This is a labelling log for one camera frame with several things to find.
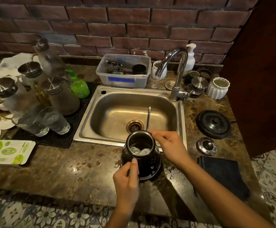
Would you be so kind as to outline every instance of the drying mat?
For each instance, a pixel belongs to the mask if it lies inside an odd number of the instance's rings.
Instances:
[[[71,125],[70,130],[66,134],[60,135],[52,130],[49,130],[45,136],[37,137],[23,129],[19,129],[13,136],[13,139],[35,141],[37,144],[44,146],[69,148],[87,105],[89,104],[89,101],[91,100],[98,84],[94,82],[87,82],[87,85],[90,90],[90,95],[87,98],[80,99],[80,107],[75,113],[65,116],[65,119]]]

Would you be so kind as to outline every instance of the transparent plastic box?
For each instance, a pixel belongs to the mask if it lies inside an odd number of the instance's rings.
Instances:
[[[122,68],[130,69],[133,65],[143,64],[147,68],[146,75],[131,74],[112,74],[106,73],[109,64],[106,61],[113,61],[122,64]],[[151,58],[149,56],[140,55],[124,55],[124,54],[106,54],[101,59],[96,74],[100,77],[103,85],[129,87],[129,88],[145,88],[147,78],[151,73]]]

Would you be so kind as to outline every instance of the green soap bottle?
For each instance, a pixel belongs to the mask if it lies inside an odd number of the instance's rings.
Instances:
[[[74,74],[72,70],[65,70],[69,72],[71,75],[72,83],[71,83],[71,90],[73,93],[79,98],[83,99],[89,96],[89,88],[84,80],[80,80],[77,75]]]

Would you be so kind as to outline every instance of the sink basin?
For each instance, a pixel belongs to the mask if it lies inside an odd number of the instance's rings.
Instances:
[[[150,130],[176,131],[185,144],[182,101],[170,101],[170,91],[125,89],[99,85],[83,115],[74,140],[124,146],[128,135],[146,129],[148,107],[152,108]]]

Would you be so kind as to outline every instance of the faucet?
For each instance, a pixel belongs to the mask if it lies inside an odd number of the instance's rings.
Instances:
[[[167,64],[178,53],[182,53],[182,58],[181,58],[181,61],[180,61],[180,70],[179,70],[179,73],[177,75],[175,85],[172,88],[172,92],[171,92],[171,95],[170,95],[170,98],[169,98],[170,101],[178,101],[178,98],[184,98],[184,97],[188,97],[190,95],[189,92],[180,89],[180,83],[181,83],[182,75],[183,75],[183,72],[185,70],[187,60],[188,60],[188,51],[187,51],[187,49],[179,48],[179,49],[175,49],[175,50],[171,51],[168,55],[166,55],[164,60],[160,63],[159,68],[157,69],[157,71],[155,73],[155,75],[157,77],[161,77],[162,72],[165,69],[165,67],[167,66]]]

